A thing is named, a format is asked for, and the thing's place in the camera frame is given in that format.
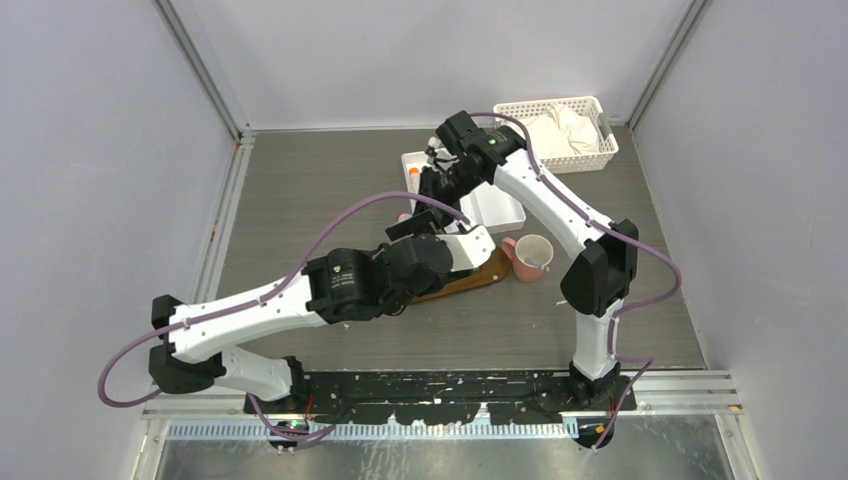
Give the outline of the white plastic tray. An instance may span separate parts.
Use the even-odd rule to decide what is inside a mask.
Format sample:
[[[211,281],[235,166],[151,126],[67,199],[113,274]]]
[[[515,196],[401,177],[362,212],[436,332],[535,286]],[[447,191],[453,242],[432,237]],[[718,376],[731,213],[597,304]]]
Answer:
[[[410,191],[408,170],[417,167],[421,174],[421,170],[428,165],[427,156],[423,151],[405,153],[400,157],[400,164],[407,189]],[[484,225],[490,234],[520,230],[526,221],[526,213],[521,203],[487,182],[483,182],[463,197],[457,210],[473,224]]]

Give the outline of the orange cap toothpaste tube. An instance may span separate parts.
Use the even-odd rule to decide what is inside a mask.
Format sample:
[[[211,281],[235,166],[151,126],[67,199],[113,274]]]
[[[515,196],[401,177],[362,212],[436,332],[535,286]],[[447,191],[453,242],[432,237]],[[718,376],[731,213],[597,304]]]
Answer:
[[[412,193],[419,191],[420,169],[412,167],[408,170],[409,189]]]

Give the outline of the oval wooden tray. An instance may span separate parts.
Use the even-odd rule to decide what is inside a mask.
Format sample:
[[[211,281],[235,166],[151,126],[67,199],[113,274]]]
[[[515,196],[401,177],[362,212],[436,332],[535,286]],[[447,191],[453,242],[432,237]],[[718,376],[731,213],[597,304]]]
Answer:
[[[502,248],[497,247],[488,261],[468,276],[447,284],[441,290],[415,298],[412,304],[463,293],[503,281],[512,271],[511,260]]]

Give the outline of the pink mug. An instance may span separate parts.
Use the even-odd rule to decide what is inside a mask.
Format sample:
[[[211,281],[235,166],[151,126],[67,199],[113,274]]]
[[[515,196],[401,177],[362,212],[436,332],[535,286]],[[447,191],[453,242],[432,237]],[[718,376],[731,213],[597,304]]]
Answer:
[[[504,238],[501,249],[511,262],[514,275],[523,282],[534,282],[548,270],[554,257],[554,248],[541,235],[528,234],[518,240]]]

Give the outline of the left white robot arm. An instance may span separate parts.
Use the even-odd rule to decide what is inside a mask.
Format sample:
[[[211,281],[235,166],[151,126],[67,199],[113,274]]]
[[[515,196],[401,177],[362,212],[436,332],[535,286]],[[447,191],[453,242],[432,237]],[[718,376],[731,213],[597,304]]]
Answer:
[[[331,250],[286,279],[204,304],[171,296],[154,300],[152,323],[170,327],[149,351],[148,372],[169,394],[211,386],[240,390],[298,412],[307,398],[302,366],[292,357],[268,359],[241,344],[274,333],[370,321],[401,314],[413,299],[441,290],[454,272],[469,269],[464,240],[474,230],[458,225],[438,234],[425,228],[367,251]]]

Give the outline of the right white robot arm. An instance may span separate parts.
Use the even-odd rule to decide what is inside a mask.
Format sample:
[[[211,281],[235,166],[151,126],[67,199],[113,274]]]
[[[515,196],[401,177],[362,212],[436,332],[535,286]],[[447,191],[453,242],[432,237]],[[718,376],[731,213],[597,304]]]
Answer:
[[[576,348],[569,364],[574,403],[596,410],[611,395],[620,362],[613,353],[614,316],[623,306],[637,270],[638,230],[614,222],[575,196],[537,159],[533,142],[517,120],[486,130],[465,110],[435,131],[436,148],[454,159],[444,171],[420,181],[425,196],[454,204],[483,183],[510,195],[559,242],[571,264],[560,290],[576,315]]]

